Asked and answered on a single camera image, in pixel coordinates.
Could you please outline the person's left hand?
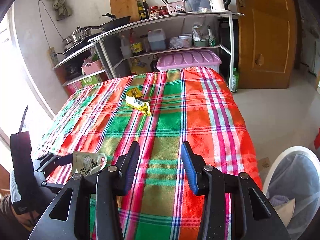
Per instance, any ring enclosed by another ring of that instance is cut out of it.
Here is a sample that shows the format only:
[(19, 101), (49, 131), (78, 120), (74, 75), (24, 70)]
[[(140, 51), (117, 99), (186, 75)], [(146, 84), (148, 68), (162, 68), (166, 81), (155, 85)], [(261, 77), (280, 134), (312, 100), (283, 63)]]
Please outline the person's left hand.
[(11, 196), (1, 197), (1, 216), (10, 222), (19, 223), (28, 231), (31, 231), (36, 225), (36, 221), (40, 214), (37, 211), (31, 211), (18, 215), (11, 203)]

